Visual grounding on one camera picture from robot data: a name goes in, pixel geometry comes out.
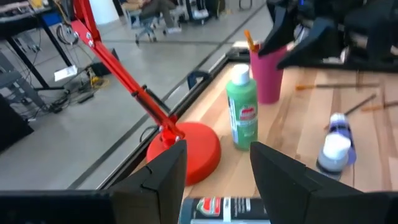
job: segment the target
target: person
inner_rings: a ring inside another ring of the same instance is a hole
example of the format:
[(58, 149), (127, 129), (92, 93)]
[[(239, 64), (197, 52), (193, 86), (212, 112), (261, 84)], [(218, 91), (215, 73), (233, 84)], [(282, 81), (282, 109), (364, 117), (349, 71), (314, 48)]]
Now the person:
[(181, 32), (181, 28), (175, 26), (170, 15), (170, 10), (176, 8), (176, 5), (170, 0), (121, 0), (121, 3), (128, 10), (141, 9), (140, 19), (151, 17), (156, 13), (162, 13), (167, 32), (169, 34)]

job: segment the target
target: pink cup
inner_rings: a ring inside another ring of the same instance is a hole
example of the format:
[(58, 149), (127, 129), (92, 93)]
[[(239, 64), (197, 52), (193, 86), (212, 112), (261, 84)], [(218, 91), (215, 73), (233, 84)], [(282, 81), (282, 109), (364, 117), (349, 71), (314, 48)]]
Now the pink cup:
[(257, 100), (261, 104), (273, 104), (279, 100), (284, 71), (277, 70), (276, 66), (285, 53), (286, 47), (262, 57), (250, 51), (251, 71), (257, 83)]

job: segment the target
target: bottle label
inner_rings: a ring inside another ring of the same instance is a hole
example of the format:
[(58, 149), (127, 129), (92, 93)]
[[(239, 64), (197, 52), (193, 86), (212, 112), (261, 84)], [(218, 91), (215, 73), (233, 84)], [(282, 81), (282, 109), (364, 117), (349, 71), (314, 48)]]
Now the bottle label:
[(228, 97), (229, 114), (233, 141), (236, 144), (250, 145), (257, 141), (257, 103), (238, 103)]
[(193, 199), (191, 224), (268, 223), (261, 198), (207, 197)]

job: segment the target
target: red lamp base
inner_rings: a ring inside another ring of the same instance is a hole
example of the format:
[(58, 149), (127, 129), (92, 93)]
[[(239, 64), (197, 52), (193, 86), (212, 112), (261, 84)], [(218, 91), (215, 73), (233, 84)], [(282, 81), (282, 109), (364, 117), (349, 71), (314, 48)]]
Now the red lamp base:
[[(221, 146), (217, 134), (201, 123), (177, 123), (177, 128), (185, 133), (187, 140), (187, 178), (185, 185), (193, 185), (208, 177), (221, 159)], [(147, 162), (165, 151), (160, 134), (151, 142), (147, 152)]]

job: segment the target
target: blue bottle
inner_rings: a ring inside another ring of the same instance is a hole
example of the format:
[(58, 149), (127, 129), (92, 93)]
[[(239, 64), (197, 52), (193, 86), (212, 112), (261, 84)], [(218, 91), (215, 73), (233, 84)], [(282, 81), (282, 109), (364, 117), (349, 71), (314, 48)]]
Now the blue bottle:
[(343, 114), (330, 118), (329, 133), (318, 155), (317, 168), (333, 179), (340, 179), (343, 169), (356, 159), (351, 129)]

